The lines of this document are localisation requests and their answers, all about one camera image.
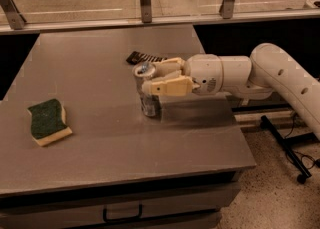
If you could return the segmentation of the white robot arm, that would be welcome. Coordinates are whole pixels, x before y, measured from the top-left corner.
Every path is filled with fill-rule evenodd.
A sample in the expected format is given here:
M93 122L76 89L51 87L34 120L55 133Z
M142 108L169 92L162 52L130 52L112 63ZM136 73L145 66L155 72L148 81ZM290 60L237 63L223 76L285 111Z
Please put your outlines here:
M228 92L262 100L277 92L320 138L320 82L274 44L260 44L249 56L197 54L144 62L133 73L146 97Z

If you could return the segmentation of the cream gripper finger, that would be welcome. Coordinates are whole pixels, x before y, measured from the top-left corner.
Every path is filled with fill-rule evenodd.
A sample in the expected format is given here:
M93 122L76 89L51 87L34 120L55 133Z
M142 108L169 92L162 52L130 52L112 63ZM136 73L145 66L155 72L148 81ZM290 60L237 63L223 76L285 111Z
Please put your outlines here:
M153 79L142 84L142 92L146 95L155 96L186 96L199 84L194 83L189 76L178 76L172 79Z
M167 60L162 60L160 62L154 62L155 73L154 77L177 77L180 75L184 69L185 61L180 57L170 58Z

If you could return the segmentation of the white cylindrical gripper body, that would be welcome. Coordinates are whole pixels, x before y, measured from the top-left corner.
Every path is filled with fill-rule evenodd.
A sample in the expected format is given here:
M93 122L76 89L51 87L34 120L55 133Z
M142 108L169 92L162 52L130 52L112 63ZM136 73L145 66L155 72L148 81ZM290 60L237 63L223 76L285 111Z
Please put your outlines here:
M190 57L185 63L184 74L192 78L194 94L215 95L222 87L222 61L216 55L197 54Z

